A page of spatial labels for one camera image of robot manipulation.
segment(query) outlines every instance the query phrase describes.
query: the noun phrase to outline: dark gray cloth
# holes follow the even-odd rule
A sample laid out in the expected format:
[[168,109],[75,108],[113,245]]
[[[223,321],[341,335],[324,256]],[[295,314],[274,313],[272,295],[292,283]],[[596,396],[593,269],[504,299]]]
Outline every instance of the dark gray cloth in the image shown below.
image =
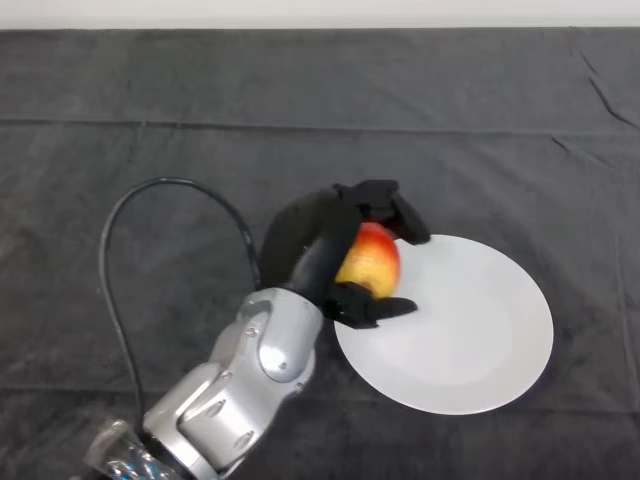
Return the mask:
[[[260,240],[288,201],[395,178],[436,233],[543,290],[542,378],[499,410],[395,404],[331,325],[309,388],[241,479],[640,477],[640,31],[0,34],[0,478],[68,478],[133,397],[99,291],[132,184],[218,189]],[[196,192],[135,201],[113,275],[152,403],[250,291],[238,233]]]

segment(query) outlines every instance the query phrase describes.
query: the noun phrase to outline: robotic arm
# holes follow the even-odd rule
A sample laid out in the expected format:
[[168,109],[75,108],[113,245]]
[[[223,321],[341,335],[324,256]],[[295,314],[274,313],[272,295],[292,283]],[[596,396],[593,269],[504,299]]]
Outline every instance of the robotic arm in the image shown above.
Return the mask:
[[[416,309],[408,299],[375,300],[362,286],[335,284],[364,221],[381,223],[412,244],[429,240],[394,181],[335,185],[276,216],[260,252],[264,288],[244,299],[209,361],[145,415],[149,458],[173,470],[155,478],[173,478],[175,472],[175,478],[215,480],[233,472],[284,400],[300,393],[311,378],[324,318],[374,328],[378,319]],[[99,467],[112,478],[124,478],[117,476],[122,467],[113,463]]]

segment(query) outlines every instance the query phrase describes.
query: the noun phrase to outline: apple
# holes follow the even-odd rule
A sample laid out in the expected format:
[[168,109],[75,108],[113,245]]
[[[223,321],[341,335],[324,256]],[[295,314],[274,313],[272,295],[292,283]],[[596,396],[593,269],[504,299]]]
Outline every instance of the apple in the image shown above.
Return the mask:
[[400,255],[391,234],[380,224],[365,222],[342,262],[336,283],[353,282],[374,298],[393,295],[400,278]]

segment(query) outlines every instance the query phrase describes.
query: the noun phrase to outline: white plate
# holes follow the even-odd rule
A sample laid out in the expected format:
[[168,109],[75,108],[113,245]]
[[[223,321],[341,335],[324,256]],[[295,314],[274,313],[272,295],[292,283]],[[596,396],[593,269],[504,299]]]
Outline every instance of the white plate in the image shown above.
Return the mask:
[[372,330],[336,323],[353,368],[387,397],[433,413],[484,412],[526,392],[553,344],[551,312],[533,279],[472,240],[433,235],[425,245],[396,244],[395,296],[418,311]]

